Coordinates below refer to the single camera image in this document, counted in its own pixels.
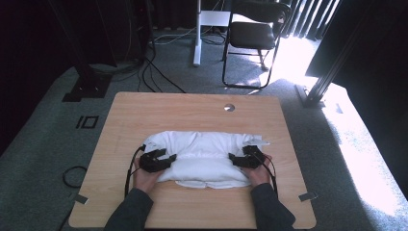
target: wooden table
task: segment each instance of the wooden table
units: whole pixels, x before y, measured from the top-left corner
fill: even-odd
[[[225,105],[235,106],[233,112]],[[120,92],[108,114],[88,173],[69,219],[73,227],[103,227],[123,200],[126,170],[135,150],[163,131],[211,131],[262,135],[271,145],[280,201],[295,215],[294,228],[316,225],[279,100],[270,96]],[[158,183],[146,228],[256,228],[249,187],[190,189]]]

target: sunlit floor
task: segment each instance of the sunlit floor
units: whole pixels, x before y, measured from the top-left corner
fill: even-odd
[[[305,38],[283,39],[273,69],[274,76],[310,89],[317,78],[304,75],[318,46],[317,42]],[[408,202],[348,98],[346,89],[331,84],[321,102],[320,109],[342,151],[356,192],[373,227],[381,227],[383,217],[406,217]]]

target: folded white towel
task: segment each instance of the folded white towel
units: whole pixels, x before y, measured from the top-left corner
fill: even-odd
[[[174,180],[184,187],[227,189],[250,184],[241,169],[232,165],[228,153],[243,156],[244,143],[261,139],[249,134],[166,131],[150,136],[144,144],[145,152],[165,148],[165,156],[159,159],[177,154],[159,182]]]

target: person's left hand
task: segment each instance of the person's left hand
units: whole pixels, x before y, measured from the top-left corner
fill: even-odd
[[[135,168],[139,167],[140,158],[137,158],[134,162]],[[140,168],[133,174],[133,188],[142,190],[145,193],[150,193],[159,176],[164,172],[164,170],[157,172],[148,172]]]

